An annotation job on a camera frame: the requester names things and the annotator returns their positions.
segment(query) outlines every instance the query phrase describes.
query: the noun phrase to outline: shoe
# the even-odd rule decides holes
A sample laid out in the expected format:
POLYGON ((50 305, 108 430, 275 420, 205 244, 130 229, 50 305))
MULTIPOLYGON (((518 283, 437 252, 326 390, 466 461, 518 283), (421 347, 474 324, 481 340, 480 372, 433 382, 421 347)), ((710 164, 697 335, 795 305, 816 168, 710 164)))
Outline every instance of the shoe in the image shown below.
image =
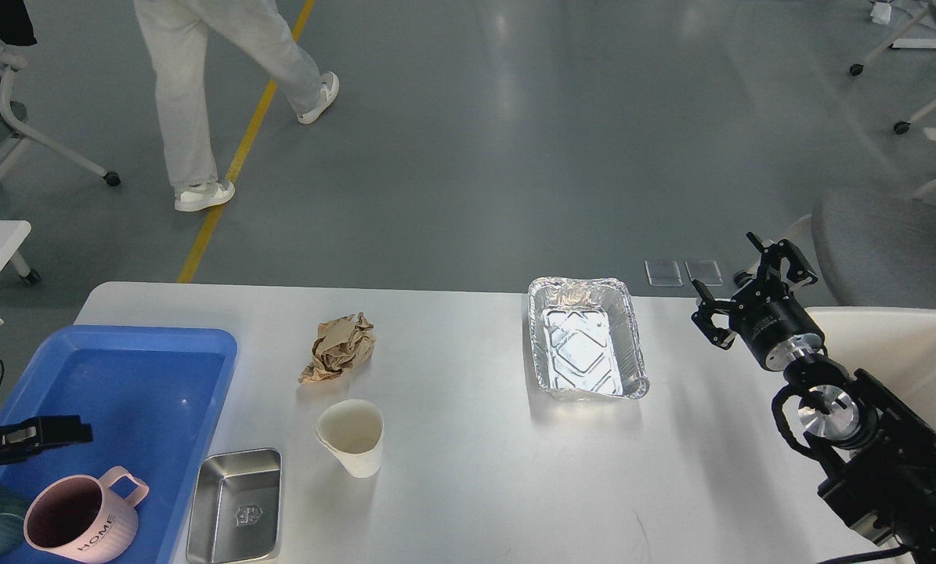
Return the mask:
POLYGON ((220 206, 234 197, 234 185, 227 182, 224 188, 220 182, 207 182, 201 186, 190 186, 189 189, 175 197, 175 208, 178 212, 198 212, 213 206, 220 206))
POLYGON ((325 108, 331 106, 335 97, 339 96, 339 77, 334 72, 327 72, 321 75, 321 92, 318 92, 318 106, 307 114, 297 114, 297 121, 302 124, 314 124, 325 108))

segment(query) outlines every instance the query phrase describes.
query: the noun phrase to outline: blue plastic tray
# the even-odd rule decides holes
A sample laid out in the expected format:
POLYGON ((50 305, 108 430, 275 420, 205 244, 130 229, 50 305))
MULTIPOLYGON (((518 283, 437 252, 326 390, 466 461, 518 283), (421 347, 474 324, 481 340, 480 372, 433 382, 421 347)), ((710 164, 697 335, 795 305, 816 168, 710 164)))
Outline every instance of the blue plastic tray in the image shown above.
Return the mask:
MULTIPOLYGON (((65 475, 99 477, 123 465, 151 493, 137 508, 137 537, 113 562, 168 564, 237 349, 234 337, 217 329, 74 325, 53 333, 21 375, 0 425, 76 414, 92 424, 95 439, 0 467, 0 481, 32 498, 65 475)), ((23 542, 2 562, 70 560, 23 542)))

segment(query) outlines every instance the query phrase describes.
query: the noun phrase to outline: metal tray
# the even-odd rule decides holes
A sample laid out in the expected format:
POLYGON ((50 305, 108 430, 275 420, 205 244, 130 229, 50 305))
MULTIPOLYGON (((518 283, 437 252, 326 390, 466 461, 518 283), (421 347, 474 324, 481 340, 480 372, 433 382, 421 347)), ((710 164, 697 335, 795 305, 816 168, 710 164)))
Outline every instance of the metal tray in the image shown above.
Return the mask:
POLYGON ((261 560, 279 532, 280 456, 274 449, 214 454, 200 465, 186 558, 193 564, 261 560))
POLYGON ((614 278, 531 282, 529 332, 542 389, 562 399, 639 399, 649 390, 628 288, 614 278))

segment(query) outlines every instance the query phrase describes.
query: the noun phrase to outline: pink mug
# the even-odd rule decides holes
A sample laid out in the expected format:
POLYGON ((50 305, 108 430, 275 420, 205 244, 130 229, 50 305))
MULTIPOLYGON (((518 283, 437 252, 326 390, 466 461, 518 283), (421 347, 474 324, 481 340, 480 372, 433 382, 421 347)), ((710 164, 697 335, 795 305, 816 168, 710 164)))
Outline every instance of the pink mug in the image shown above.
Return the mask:
POLYGON ((150 488, 117 465, 102 478, 69 475, 58 479, 32 502, 23 523, 26 542, 85 564, 101 564, 119 556, 137 534, 138 503, 150 488), (121 478, 137 485, 124 499, 111 486, 121 478))

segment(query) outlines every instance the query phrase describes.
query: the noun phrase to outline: gray floor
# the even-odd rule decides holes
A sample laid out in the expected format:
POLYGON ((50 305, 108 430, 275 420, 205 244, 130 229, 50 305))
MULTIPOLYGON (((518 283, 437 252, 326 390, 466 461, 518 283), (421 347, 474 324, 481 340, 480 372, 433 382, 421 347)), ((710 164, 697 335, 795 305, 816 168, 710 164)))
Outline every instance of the gray floor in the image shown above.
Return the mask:
MULTIPOLYGON (((279 5, 292 24, 302 0, 279 5)), ((42 147, 5 180, 0 214, 31 222, 23 253, 44 281, 0 277, 2 401, 96 285, 175 281, 204 217, 173 211, 132 3, 30 11, 39 44, 16 98, 123 186, 42 147)), ((868 14, 866 0, 322 0, 302 45, 342 93, 310 126, 274 101, 195 281, 524 292, 613 276, 690 296, 650 286, 643 261, 714 259, 730 278, 753 261, 746 231, 780 235, 823 190, 936 176, 936 143, 891 132, 936 96, 936 51, 887 51, 851 78, 890 32, 868 14)), ((226 168, 267 77, 217 35, 207 74, 226 168)), ((825 287, 801 299, 833 303, 825 287)))

